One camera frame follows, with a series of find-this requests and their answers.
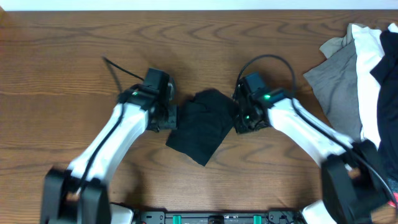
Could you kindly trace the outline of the black polo shirt with logo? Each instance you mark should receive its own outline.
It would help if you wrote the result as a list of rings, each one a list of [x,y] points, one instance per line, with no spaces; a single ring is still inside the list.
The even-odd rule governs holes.
[[[236,103],[216,89],[197,93],[180,109],[178,128],[166,146],[205,166],[234,126],[237,110]]]

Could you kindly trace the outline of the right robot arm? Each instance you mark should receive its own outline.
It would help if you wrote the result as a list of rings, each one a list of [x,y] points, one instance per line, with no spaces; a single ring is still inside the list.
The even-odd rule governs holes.
[[[301,211],[305,223],[367,223],[373,211],[395,201],[373,142],[331,129],[285,90],[266,87],[257,72],[238,78],[234,99],[237,133],[274,128],[320,167],[322,199]]]

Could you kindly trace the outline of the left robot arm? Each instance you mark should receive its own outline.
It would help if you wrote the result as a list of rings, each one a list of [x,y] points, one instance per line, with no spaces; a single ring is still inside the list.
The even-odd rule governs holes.
[[[134,141],[145,131],[175,129],[173,78],[150,68],[142,83],[124,90],[95,140],[65,170],[44,179],[41,223],[135,223],[134,209],[111,203],[109,184]]]

